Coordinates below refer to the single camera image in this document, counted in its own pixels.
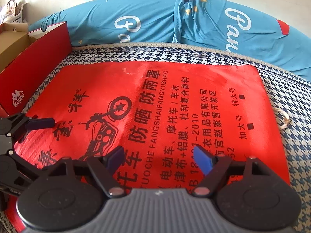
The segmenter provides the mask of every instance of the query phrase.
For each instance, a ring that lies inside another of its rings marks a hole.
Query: cardboard box
[[[28,31],[0,25],[0,117],[20,112],[51,71],[72,51],[67,23]]]

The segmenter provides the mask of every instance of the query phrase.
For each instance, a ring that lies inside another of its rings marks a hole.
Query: plastic bag
[[[69,65],[53,78],[28,116],[53,117],[52,129],[15,144],[38,168],[62,157],[84,160],[118,145],[125,162],[115,179],[131,188],[192,188],[203,174],[193,147],[243,161],[257,156],[290,183],[279,129],[251,65],[104,62]],[[18,231],[14,199],[6,210]]]
[[[3,7],[0,12],[0,24],[12,19],[16,16],[17,3],[15,0],[9,0],[7,6]]]

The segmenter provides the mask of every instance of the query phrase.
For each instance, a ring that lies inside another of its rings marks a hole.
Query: mattress
[[[174,43],[123,43],[77,47],[44,80],[27,103],[27,112],[54,76],[65,66],[108,61],[168,61],[205,65],[245,64],[256,67],[265,86],[271,106],[280,108],[290,117],[287,128],[280,130],[290,184],[302,201],[302,212],[295,226],[298,232],[311,230],[310,220],[310,151],[311,151],[311,84],[301,77],[271,64],[226,51]],[[275,113],[279,126],[284,124],[281,113]],[[18,224],[8,214],[18,229]]]

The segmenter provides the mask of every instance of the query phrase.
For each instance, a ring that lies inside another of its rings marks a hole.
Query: printed black square
[[[247,129],[248,130],[253,130],[254,129],[254,124],[253,123],[248,123],[247,124]]]

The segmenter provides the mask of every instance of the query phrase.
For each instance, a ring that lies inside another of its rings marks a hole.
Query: blue pillow
[[[311,81],[311,39],[276,18],[226,0],[176,0],[174,42],[250,56]]]
[[[94,0],[47,16],[29,31],[67,21],[72,46],[172,42],[176,0]]]

